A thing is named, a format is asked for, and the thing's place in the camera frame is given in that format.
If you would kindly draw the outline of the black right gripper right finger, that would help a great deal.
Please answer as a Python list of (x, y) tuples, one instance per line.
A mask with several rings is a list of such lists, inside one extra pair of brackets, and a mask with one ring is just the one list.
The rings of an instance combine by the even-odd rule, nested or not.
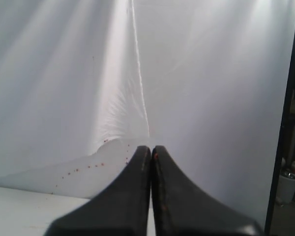
[(217, 201), (178, 167), (164, 146), (151, 159), (151, 191), (158, 236), (263, 236), (255, 220)]

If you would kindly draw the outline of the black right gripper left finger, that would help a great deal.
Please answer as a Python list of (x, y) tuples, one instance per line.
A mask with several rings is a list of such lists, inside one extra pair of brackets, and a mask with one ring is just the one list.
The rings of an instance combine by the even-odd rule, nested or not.
[(151, 152), (138, 146), (120, 175), (101, 193), (54, 220), (48, 236), (145, 236)]

